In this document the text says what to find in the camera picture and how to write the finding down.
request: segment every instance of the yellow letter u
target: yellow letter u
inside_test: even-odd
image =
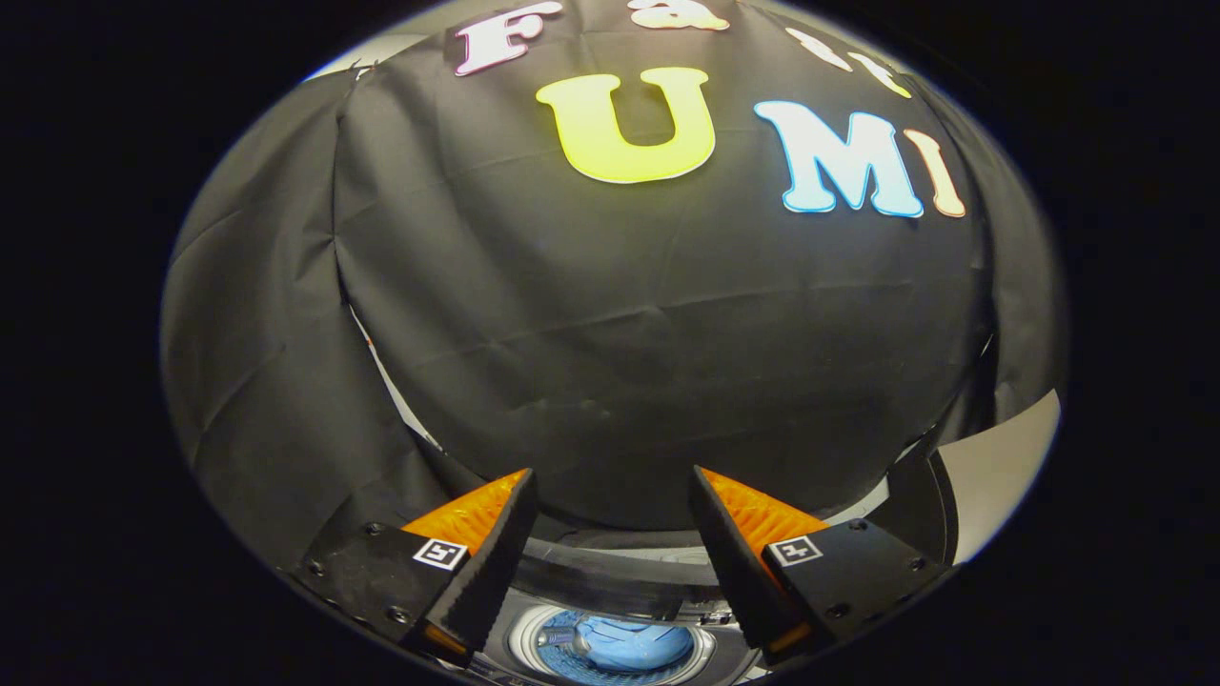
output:
[[[555,110],[559,144],[576,171],[609,183],[640,183],[682,176],[711,156],[716,134],[699,89],[708,74],[659,67],[640,73],[639,79],[661,88],[673,117],[673,138],[659,145],[623,139],[610,101],[621,83],[616,76],[580,76],[538,90],[538,101]]]

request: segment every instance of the blue glove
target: blue glove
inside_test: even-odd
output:
[[[648,671],[665,666],[691,649],[691,632],[678,626],[634,624],[590,616],[576,625],[593,664],[611,671]]]

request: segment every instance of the blue object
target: blue object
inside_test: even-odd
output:
[[[680,626],[636,624],[589,616],[576,625],[588,644],[584,657],[612,671],[650,671],[667,666],[694,644],[691,632]]]
[[[545,629],[573,629],[588,624],[589,619],[597,619],[587,631],[592,631],[593,627],[601,624],[604,618],[592,618],[584,613],[577,613],[572,610],[565,610],[551,619],[547,620],[543,625]],[[649,625],[636,625],[631,623],[617,623],[627,624],[630,626],[649,626]],[[603,659],[603,664],[598,664],[590,659],[589,655],[582,654],[586,651],[577,651],[576,644],[564,643],[564,644],[544,644],[538,648],[538,657],[542,658],[547,666],[553,669],[555,674],[570,679],[577,684],[587,684],[588,686],[651,686],[655,684],[661,684],[673,675],[682,671],[687,659],[691,655],[691,651],[694,647],[694,637],[691,635],[689,630],[682,627],[672,627],[673,636],[667,636],[660,643],[671,643],[681,637],[684,637],[687,643],[687,651],[684,654],[680,654],[677,659],[670,660],[667,664],[661,664],[655,669],[645,670],[623,670],[621,668],[603,666],[603,664],[609,665],[610,662]],[[600,654],[604,658],[605,649],[593,649],[593,654]]]
[[[572,626],[545,626],[538,637],[539,646],[561,646],[576,640],[576,627]]]

